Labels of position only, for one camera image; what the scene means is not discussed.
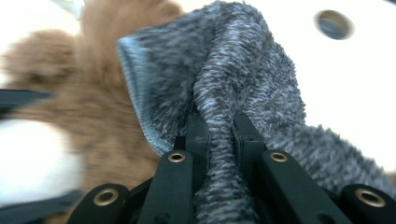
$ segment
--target screw hole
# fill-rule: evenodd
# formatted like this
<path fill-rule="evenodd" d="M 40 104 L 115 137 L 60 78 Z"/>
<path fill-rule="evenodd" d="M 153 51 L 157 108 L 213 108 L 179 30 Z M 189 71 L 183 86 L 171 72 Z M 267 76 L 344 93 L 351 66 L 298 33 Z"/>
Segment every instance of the screw hole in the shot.
<path fill-rule="evenodd" d="M 116 189 L 102 189 L 95 195 L 93 202 L 98 206 L 106 206 L 114 203 L 119 198 L 119 192 Z"/>
<path fill-rule="evenodd" d="M 172 153 L 168 157 L 168 160 L 171 162 L 181 162 L 184 161 L 184 159 L 186 159 L 186 156 L 181 153 Z"/>
<path fill-rule="evenodd" d="M 386 205 L 385 200 L 381 196 L 368 189 L 356 189 L 355 195 L 363 203 L 372 207 L 384 207 Z"/>
<path fill-rule="evenodd" d="M 284 154 L 279 153 L 279 152 L 273 152 L 273 153 L 271 153 L 271 154 L 270 154 L 270 158 L 273 159 L 274 161 L 280 161 L 280 162 L 283 162 L 283 161 L 287 161 L 287 160 L 288 160 L 288 157 L 287 157 L 287 156 L 285 156 Z"/>
<path fill-rule="evenodd" d="M 315 21 L 319 30 L 331 39 L 346 39 L 353 28 L 346 16 L 333 10 L 319 12 Z"/>

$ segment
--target stuffed animal ear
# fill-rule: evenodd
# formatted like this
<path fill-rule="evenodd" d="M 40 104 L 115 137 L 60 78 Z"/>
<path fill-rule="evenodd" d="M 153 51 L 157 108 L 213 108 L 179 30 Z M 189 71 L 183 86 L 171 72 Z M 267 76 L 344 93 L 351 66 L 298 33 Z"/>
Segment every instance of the stuffed animal ear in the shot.
<path fill-rule="evenodd" d="M 75 38 L 61 30 L 31 33 L 3 57 L 10 89 L 56 91 L 76 72 Z"/>

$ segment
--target brown fur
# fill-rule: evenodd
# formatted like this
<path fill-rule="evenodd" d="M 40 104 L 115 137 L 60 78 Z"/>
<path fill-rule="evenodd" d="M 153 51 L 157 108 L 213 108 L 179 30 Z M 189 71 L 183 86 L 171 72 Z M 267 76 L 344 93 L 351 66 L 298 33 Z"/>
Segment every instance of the brown fur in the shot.
<path fill-rule="evenodd" d="M 179 7 L 165 0 L 88 1 L 81 32 L 36 32 L 5 55 L 12 89 L 51 91 L 56 97 L 19 109 L 13 119 L 55 124 L 85 157 L 82 189 L 104 183 L 135 187 L 150 178 L 158 156 L 149 148 L 126 90 L 116 41 L 133 31 L 171 21 Z M 48 223 L 65 223 L 66 216 Z"/>

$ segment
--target white surface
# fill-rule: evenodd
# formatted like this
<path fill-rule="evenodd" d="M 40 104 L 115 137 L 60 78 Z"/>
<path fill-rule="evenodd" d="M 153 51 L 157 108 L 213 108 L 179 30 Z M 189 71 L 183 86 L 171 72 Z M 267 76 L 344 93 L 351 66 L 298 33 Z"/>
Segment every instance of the white surface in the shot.
<path fill-rule="evenodd" d="M 43 122 L 0 121 L 0 207 L 60 197 L 77 189 L 82 157 L 67 135 Z"/>
<path fill-rule="evenodd" d="M 191 11 L 212 1 L 176 2 Z M 294 60 L 307 124 L 331 127 L 387 171 L 396 170 L 396 5 L 385 0 L 246 2 L 263 12 L 276 41 Z M 316 15 L 326 9 L 354 24 L 349 39 L 333 40 L 316 28 Z M 50 0 L 13 0 L 0 2 L 0 28 L 4 50 L 28 31 L 75 32 L 78 23 Z"/>

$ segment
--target gray fleece fabric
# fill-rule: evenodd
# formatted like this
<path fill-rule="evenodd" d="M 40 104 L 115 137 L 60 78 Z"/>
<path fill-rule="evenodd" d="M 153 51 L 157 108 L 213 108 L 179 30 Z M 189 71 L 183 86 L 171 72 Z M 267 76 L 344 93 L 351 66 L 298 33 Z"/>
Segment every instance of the gray fleece fabric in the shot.
<path fill-rule="evenodd" d="M 321 127 L 304 124 L 294 65 L 262 14 L 215 2 L 176 21 L 124 37 L 118 45 L 134 109 L 151 147 L 172 150 L 196 104 L 205 120 L 209 169 L 194 195 L 195 223 L 255 223 L 257 216 L 233 154 L 233 114 L 244 111 L 269 149 L 289 152 L 323 188 L 362 183 L 396 199 L 371 160 Z"/>

